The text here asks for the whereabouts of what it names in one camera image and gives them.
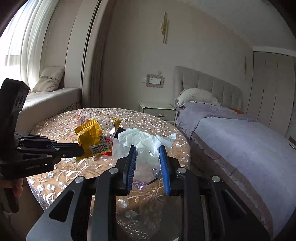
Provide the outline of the person left hand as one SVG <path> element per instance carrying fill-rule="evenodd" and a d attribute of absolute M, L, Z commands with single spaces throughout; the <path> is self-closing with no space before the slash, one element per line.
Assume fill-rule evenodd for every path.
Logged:
<path fill-rule="evenodd" d="M 12 189 L 14 196 L 16 198 L 19 198 L 19 197 L 21 197 L 22 192 L 23 192 L 23 178 L 13 180 L 13 181 L 4 180 L 3 178 L 1 178 L 0 187 Z"/>

